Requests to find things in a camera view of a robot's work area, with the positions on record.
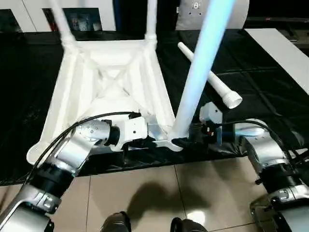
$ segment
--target black cable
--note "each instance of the black cable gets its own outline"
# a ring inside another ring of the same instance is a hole
[[[290,160],[290,162],[292,164],[294,164],[294,160],[289,152],[288,149],[286,149],[284,147],[284,143],[282,141],[282,139],[278,136],[278,134],[273,131],[271,128],[269,128],[268,126],[264,125],[263,123],[260,123],[260,122],[256,122],[256,121],[252,121],[252,120],[240,120],[240,121],[232,121],[232,122],[224,122],[224,123],[219,123],[219,124],[216,124],[216,127],[220,127],[220,126],[223,126],[223,125],[231,125],[231,124],[238,124],[238,123],[250,123],[250,124],[255,124],[255,125],[258,125],[266,130],[268,130],[268,132],[271,134],[271,135],[274,135],[275,138],[273,137],[273,139],[276,141],[276,143],[278,143],[278,145],[281,147],[281,149],[283,151],[286,152],[286,155],[287,155],[287,158]],[[296,157],[303,162],[303,158],[294,150],[292,149],[292,152],[296,155]]]
[[[73,130],[74,128],[78,127],[79,125],[91,121],[93,119],[96,118],[100,118],[100,117],[106,117],[106,116],[112,116],[112,115],[130,115],[130,114],[136,114],[135,112],[113,112],[113,113],[106,113],[106,114],[100,114],[100,115],[95,115],[92,117],[88,117],[85,118],[79,122],[75,122],[72,126],[70,126],[69,128],[67,128],[66,130],[64,130],[58,137],[56,137],[51,143],[50,145],[42,152],[42,154],[39,156],[39,158],[37,159],[37,161],[35,161],[31,171],[29,172],[26,180],[23,183],[23,186],[30,180],[33,171],[38,167],[39,163],[41,162],[41,160],[43,159],[43,157],[46,155],[46,153],[55,145],[55,144],[59,144],[69,133],[71,130]]]

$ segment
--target beige floor tile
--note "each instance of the beige floor tile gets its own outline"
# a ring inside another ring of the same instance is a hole
[[[128,213],[134,232],[168,232],[174,217],[185,217],[174,167],[92,176],[87,232],[119,211]]]
[[[89,180],[89,176],[74,179],[62,197],[59,209],[54,215],[51,215],[51,219],[55,223],[55,232],[86,231]],[[21,185],[0,187],[1,212],[8,206],[20,188]]]
[[[10,185],[0,187],[0,211],[1,213],[14,199],[16,194],[19,192],[21,185]]]
[[[249,204],[265,194],[248,158],[176,166],[188,218],[209,231],[253,222]]]
[[[265,232],[276,232],[276,229],[272,222],[264,222]],[[216,232],[261,232],[255,224],[237,226],[233,228],[223,229]]]

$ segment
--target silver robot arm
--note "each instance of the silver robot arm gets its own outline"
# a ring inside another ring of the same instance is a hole
[[[61,197],[89,157],[92,147],[120,148],[127,142],[147,137],[147,123],[136,117],[111,123],[97,119],[85,122],[61,141],[36,170],[29,183],[0,216],[1,232],[48,232],[54,224],[46,214],[53,214]]]
[[[309,229],[309,188],[301,180],[297,169],[286,153],[263,128],[241,123],[235,125],[236,136],[243,150],[247,151],[267,194],[250,204],[251,214],[260,227],[258,208],[269,211],[279,232],[304,232]]]

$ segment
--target white plastic pipe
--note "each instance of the white plastic pipe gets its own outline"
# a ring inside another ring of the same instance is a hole
[[[60,31],[61,41],[64,46],[71,45],[75,43],[75,37],[72,35],[71,30],[69,28],[67,19],[63,13],[62,8],[60,7],[57,0],[49,0],[55,21]]]
[[[147,4],[147,25],[146,25],[146,40],[156,41],[156,11],[157,11],[157,0],[148,0]]]
[[[170,139],[188,136],[190,123],[219,49],[234,3],[235,0],[211,0],[209,4],[177,116],[169,134]]]
[[[179,49],[185,54],[185,56],[192,62],[193,52],[184,45],[183,42],[178,43]],[[224,84],[216,74],[209,71],[207,81],[216,90],[216,92],[221,96],[223,103],[229,108],[233,109],[237,107],[241,101],[242,97],[235,91],[231,90],[226,84]]]

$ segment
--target black tablecloth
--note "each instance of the black tablecloth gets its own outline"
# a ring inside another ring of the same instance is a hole
[[[117,32],[77,32],[77,40],[141,39]],[[157,56],[174,113],[177,113],[190,62],[177,48],[183,41],[194,49],[198,31],[158,34]],[[0,185],[20,183],[31,168],[26,153],[35,144],[48,112],[63,49],[56,32],[1,34],[0,73],[2,133]],[[258,118],[293,148],[309,145],[309,97],[245,31],[227,30],[212,70],[242,97],[228,110],[210,85],[199,102],[213,101],[224,120]],[[179,153],[167,148],[91,156],[81,175],[214,159],[202,152]]]

